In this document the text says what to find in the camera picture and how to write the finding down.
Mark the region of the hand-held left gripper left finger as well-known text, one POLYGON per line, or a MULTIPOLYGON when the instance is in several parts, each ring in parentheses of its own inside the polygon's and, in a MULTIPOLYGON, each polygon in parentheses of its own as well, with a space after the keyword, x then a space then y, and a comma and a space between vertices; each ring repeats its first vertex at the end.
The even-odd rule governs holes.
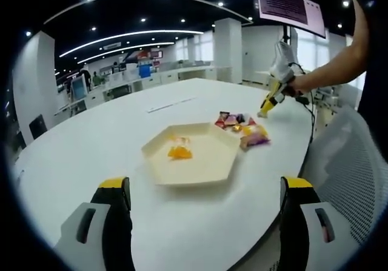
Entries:
POLYGON ((134 270, 130 181, 102 182, 61 226, 55 252, 72 270, 134 270))

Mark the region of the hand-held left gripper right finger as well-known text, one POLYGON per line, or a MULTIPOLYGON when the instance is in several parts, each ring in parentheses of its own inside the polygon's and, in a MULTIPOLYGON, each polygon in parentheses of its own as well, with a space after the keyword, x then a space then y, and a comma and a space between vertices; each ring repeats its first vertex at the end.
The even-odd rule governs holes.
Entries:
POLYGON ((339 270, 349 259, 349 222, 303 178, 282 177, 280 269, 339 270))

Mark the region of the person's right hand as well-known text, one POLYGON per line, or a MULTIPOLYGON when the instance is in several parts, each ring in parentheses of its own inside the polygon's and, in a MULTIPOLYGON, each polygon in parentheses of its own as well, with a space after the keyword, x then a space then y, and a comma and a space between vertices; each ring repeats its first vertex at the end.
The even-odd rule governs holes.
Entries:
POLYGON ((293 98, 296 98, 305 94, 305 92, 298 85, 297 76, 293 76, 288 80, 287 85, 284 89, 284 94, 293 98))

